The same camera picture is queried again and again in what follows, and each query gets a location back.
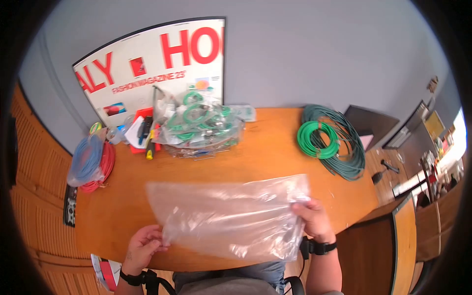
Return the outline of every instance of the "red container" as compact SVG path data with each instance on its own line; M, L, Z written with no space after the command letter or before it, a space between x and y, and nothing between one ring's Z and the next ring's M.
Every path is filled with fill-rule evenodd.
M133 123L136 121L136 119L138 119L139 116L142 116L143 118L146 118L146 116L152 116L152 107L147 108L147 109L138 110L136 112L135 118L133 119ZM129 148L131 149L131 152L133 154L146 152L146 149L137 149L137 148L133 147L132 145L129 145ZM155 143L155 150L156 150L156 152L160 151L160 143Z

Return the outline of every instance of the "blue wire coil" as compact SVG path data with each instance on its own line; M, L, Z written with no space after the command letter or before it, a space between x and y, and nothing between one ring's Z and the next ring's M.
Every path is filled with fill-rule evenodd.
M84 184L94 180L91 179L100 165L103 152L103 141L98 135L91 135L82 139L74 151L70 174L77 182Z

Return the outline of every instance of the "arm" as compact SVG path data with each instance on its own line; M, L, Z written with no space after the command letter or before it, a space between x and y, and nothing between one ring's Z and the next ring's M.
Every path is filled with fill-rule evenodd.
M336 241L328 215L319 200L311 200L305 206L294 204L293 212L306 222L305 232L318 243ZM326 255L312 254L306 279L307 295L322 295L330 291L341 292L343 277L337 257L337 249Z
M139 275L148 266L154 253L167 251L168 246L162 245L162 233L158 225L143 227L129 241L121 271L125 275ZM131 286L120 277L115 295L143 295L143 286Z

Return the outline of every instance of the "grey wall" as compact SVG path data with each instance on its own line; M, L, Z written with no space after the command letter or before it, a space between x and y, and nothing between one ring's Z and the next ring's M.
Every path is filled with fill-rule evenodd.
M436 38L407 0L62 0L21 68L25 93L72 152L98 121L72 64L132 31L202 16L228 17L226 103L319 103L341 112L354 104L399 118L398 128L429 100L429 79L437 75L440 90L448 74Z
M452 73L449 72L441 91L436 96L436 103L434 104L434 110L438 113L439 118L446 128L441 135L439 135L440 138L452 127L460 108L461 101L459 99L459 92L457 92L454 77Z

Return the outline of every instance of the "black wristwatch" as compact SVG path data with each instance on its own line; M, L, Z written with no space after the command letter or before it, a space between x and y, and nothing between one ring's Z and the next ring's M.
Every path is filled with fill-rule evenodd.
M302 243L300 244L300 251L302 251L303 258L308 259L308 254L315 255L326 255L330 251L336 249L336 242L332 244L318 243L315 240L309 240L307 236L303 237Z
M144 283L146 272L143 270L141 271L139 275L132 276L132 275L125 275L121 270L119 270L119 276L123 280L125 280L128 283L128 285L137 287L140 284Z

